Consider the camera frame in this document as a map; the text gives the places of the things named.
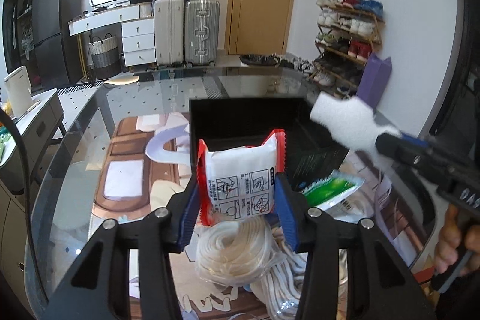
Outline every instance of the purple bag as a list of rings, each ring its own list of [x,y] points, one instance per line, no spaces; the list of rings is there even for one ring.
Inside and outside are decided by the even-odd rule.
[[[382,60],[376,53],[372,53],[368,58],[360,85],[358,86],[357,97],[375,110],[385,91],[391,73],[392,59],[388,57]]]

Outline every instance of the white and red package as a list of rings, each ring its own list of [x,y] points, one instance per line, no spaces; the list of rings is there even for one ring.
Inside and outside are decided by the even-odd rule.
[[[208,151],[199,141],[197,179],[204,226],[239,221],[273,209],[275,174],[285,170],[285,131],[274,129],[258,147]]]

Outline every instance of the black refrigerator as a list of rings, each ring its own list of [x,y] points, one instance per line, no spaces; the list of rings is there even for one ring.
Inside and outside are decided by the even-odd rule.
[[[43,88],[75,85],[82,66],[68,23],[82,13],[82,0],[33,0],[32,25],[38,74]]]

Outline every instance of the metal bolt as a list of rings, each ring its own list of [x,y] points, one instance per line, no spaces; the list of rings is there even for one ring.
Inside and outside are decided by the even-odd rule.
[[[362,221],[360,221],[360,223],[365,229],[372,229],[375,226],[374,222],[371,219],[363,219]]]
[[[322,211],[318,208],[310,208],[308,209],[308,215],[310,217],[320,217],[322,215]]]
[[[102,224],[102,227],[105,229],[112,229],[117,224],[117,221],[114,219],[105,220]]]
[[[167,208],[158,208],[155,211],[155,216],[158,218],[167,217],[169,215],[169,210]]]

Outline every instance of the green package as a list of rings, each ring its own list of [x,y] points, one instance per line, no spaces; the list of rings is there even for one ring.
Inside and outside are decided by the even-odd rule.
[[[354,193],[364,181],[362,178],[334,170],[330,176],[313,182],[302,193],[309,206],[325,211]]]

